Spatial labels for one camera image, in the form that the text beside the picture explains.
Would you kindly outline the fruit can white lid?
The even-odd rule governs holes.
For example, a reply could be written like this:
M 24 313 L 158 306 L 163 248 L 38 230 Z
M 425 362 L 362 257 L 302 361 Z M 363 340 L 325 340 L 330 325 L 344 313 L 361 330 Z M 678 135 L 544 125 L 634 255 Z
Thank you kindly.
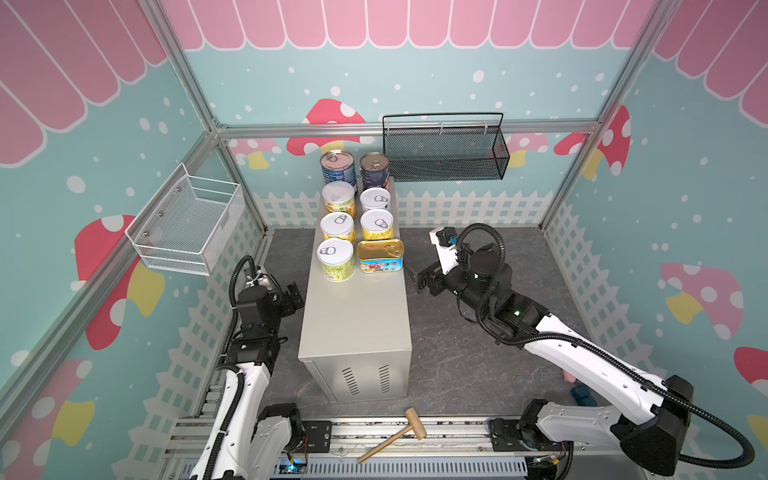
M 354 274 L 354 246 L 348 240 L 324 240 L 318 246 L 316 256 L 325 278 L 329 281 L 344 282 Z
M 390 240 L 394 234 L 394 217 L 386 209 L 371 209 L 360 218 L 363 239 L 366 241 Z
M 392 202 L 390 192 L 381 187 L 365 189 L 359 197 L 364 212 L 370 210 L 389 210 Z
M 354 217 L 346 212 L 327 213 L 320 220 L 320 230 L 325 240 L 337 238 L 351 243 L 355 242 Z

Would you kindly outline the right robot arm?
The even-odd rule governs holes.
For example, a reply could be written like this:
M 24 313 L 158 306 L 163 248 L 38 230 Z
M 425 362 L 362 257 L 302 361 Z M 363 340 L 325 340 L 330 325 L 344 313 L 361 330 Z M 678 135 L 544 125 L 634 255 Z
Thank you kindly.
M 462 231 L 437 227 L 429 237 L 438 260 L 417 274 L 418 289 L 427 288 L 433 296 L 451 292 L 458 305 L 473 312 L 471 323 L 497 344 L 549 361 L 611 406 L 603 413 L 594 406 L 532 401 L 517 427 L 528 448 L 535 449 L 539 442 L 616 446 L 637 466 L 665 477 L 674 475 L 679 463 L 731 470 L 754 461 L 754 447 L 745 435 L 693 403 L 689 382 L 678 376 L 663 379 L 619 359 L 538 302 L 514 291 L 505 242 L 496 229 L 482 223 Z M 731 437 L 739 444 L 740 454 L 729 459 L 684 454 L 693 417 Z

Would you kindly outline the blue soup can pink lid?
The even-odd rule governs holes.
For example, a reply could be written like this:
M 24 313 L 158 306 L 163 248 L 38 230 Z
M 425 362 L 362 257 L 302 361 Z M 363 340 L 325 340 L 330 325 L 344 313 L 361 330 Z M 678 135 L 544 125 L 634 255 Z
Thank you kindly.
M 324 153 L 320 165 L 325 184 L 343 181 L 357 190 L 355 157 L 348 151 L 335 149 Z

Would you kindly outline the gold can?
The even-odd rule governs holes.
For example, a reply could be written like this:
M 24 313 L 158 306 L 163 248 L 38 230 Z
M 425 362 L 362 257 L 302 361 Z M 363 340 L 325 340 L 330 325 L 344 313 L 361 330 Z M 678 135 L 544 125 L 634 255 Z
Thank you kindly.
M 399 239 L 361 241 L 356 253 L 365 274 L 395 272 L 403 268 L 405 248 Z

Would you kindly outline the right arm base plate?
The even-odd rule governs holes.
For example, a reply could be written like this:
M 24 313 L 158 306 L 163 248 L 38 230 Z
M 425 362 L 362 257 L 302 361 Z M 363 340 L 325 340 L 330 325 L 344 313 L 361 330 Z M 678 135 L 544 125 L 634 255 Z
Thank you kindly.
M 551 441 L 529 421 L 494 418 L 488 422 L 494 452 L 565 453 L 562 442 Z

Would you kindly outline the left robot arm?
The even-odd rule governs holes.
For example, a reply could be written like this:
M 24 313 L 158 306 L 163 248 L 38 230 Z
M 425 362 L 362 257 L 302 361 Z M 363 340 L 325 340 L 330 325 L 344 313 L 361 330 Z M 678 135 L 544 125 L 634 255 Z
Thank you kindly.
M 303 427 L 293 403 L 262 407 L 280 348 L 283 318 L 304 307 L 292 282 L 283 288 L 252 256 L 242 257 L 230 278 L 232 320 L 240 325 L 226 342 L 225 385 L 212 431 L 191 479 L 269 479 L 282 454 L 300 446 Z

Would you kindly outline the dark blue chopped tomato can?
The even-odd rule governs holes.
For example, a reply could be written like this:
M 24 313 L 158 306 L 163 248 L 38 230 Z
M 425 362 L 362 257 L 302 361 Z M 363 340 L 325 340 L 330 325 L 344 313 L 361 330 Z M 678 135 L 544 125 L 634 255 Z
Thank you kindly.
M 389 158 L 381 152 L 370 152 L 360 159 L 363 188 L 388 188 Z

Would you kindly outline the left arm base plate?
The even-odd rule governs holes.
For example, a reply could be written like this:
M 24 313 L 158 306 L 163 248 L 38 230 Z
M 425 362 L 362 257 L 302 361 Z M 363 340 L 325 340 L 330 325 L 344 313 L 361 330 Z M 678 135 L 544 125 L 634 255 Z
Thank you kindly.
M 252 459 L 267 453 L 328 453 L 331 434 L 330 421 L 309 421 L 294 426 L 287 417 L 267 417 L 257 423 L 249 453 Z

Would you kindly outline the peach fruit can plastic lid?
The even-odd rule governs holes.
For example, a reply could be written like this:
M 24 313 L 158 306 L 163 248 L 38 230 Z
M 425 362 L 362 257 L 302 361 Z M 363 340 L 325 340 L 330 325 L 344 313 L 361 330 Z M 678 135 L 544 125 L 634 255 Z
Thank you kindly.
M 355 188 L 345 181 L 327 183 L 321 195 L 327 213 L 341 212 L 356 215 Z

